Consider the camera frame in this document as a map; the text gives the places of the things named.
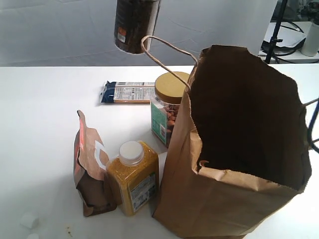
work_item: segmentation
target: brown paper bag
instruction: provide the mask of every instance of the brown paper bag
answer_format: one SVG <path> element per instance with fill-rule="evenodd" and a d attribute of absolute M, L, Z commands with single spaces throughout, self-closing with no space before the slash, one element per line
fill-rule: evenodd
<path fill-rule="evenodd" d="M 305 189 L 306 109 L 246 48 L 204 49 L 188 84 L 154 217 L 181 238 L 243 238 Z"/>
<path fill-rule="evenodd" d="M 80 130 L 74 141 L 74 182 L 83 201 L 84 216 L 112 211 L 116 208 L 106 178 L 109 158 L 96 129 L 88 128 L 84 114 L 78 111 Z"/>

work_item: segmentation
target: white container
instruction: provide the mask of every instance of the white container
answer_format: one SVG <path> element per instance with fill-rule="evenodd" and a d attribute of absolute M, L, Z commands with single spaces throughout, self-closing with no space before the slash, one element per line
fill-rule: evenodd
<path fill-rule="evenodd" d="M 315 56 L 319 50 L 319 19 L 312 23 L 301 53 L 305 56 Z"/>

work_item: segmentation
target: black pole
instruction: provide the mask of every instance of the black pole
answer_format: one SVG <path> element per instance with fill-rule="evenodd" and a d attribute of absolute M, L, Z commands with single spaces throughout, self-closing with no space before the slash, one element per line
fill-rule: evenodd
<path fill-rule="evenodd" d="M 279 13 L 278 13 L 277 22 L 276 22 L 276 26 L 275 26 L 275 29 L 274 29 L 274 34 L 273 34 L 273 36 L 270 39 L 270 46 L 269 46 L 268 53 L 267 53 L 266 60 L 265 60 L 265 62 L 267 64 L 270 63 L 270 60 L 271 60 L 271 57 L 273 56 L 274 49 L 276 47 L 277 42 L 282 42 L 283 41 L 282 39 L 278 39 L 277 37 L 278 37 L 278 32 L 279 32 L 279 29 L 280 29 L 280 25 L 281 25 L 281 23 L 283 21 L 283 18 L 284 18 L 284 13 L 285 13 L 285 9 L 286 9 L 286 6 L 287 6 L 287 2 L 288 2 L 288 0 L 283 0 L 281 5 L 280 5 L 280 10 L 279 10 Z"/>

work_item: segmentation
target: white table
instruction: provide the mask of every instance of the white table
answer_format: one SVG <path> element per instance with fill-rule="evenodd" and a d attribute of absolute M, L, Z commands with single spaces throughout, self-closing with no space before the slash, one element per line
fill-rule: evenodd
<path fill-rule="evenodd" d="M 319 65 L 275 65 L 295 78 L 302 102 L 319 94 Z M 190 66 L 173 70 L 191 72 Z M 172 233 L 151 218 L 149 206 L 125 217 L 119 209 L 90 218 L 73 182 L 73 142 L 81 109 L 98 130 L 110 157 L 127 140 L 143 140 L 158 153 L 166 148 L 151 134 L 148 105 L 98 105 L 105 80 L 154 81 L 160 67 L 57 67 L 0 69 L 0 238 L 25 239 L 19 225 L 38 212 L 33 232 L 43 239 L 169 239 Z M 307 120 L 313 113 L 309 107 Z M 318 124 L 314 134 L 319 136 Z M 319 238 L 319 155 L 310 152 L 313 176 L 305 193 L 269 217 L 247 239 Z"/>
<path fill-rule="evenodd" d="M 311 24 L 312 24 L 310 21 L 296 21 L 294 23 L 297 24 L 305 32 L 306 35 L 309 32 L 309 29 L 310 29 Z M 282 25 L 295 28 L 294 26 L 292 26 L 291 24 L 289 24 L 287 22 L 283 22 Z M 261 57 L 262 60 L 266 59 L 266 53 L 264 53 L 262 51 L 259 52 L 258 56 Z M 300 50 L 297 50 L 295 53 L 293 53 L 291 55 L 281 56 L 280 58 L 294 62 L 294 63 L 311 63 L 311 62 L 319 60 L 319 53 L 317 53 L 316 56 L 314 56 L 314 57 L 309 57 L 309 56 L 303 55 L 300 52 Z M 276 63 L 275 59 L 272 58 L 270 63 L 275 64 Z"/>

